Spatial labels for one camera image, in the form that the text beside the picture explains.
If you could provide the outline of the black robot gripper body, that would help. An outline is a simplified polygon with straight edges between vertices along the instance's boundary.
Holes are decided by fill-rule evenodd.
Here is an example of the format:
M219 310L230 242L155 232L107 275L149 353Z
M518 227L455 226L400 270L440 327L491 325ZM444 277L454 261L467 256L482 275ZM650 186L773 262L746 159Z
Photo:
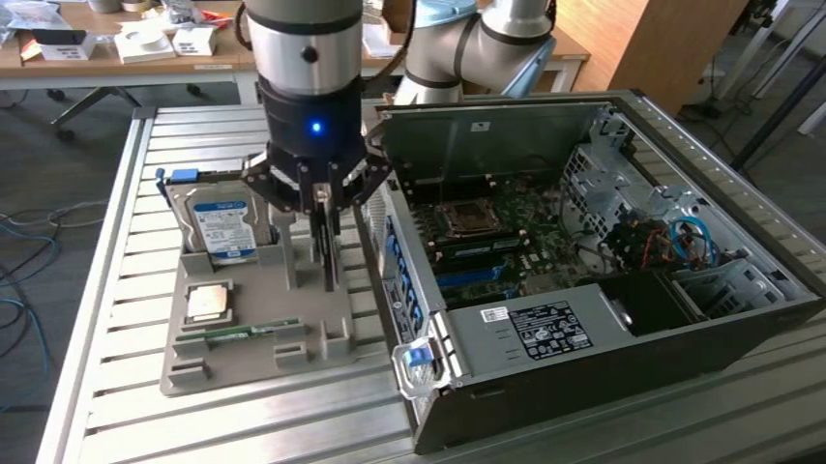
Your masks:
M259 91L270 130L267 157L296 180L300 167L311 182L331 180L330 165L339 171L356 166L366 155L362 136L363 81L324 95L294 95L260 80Z

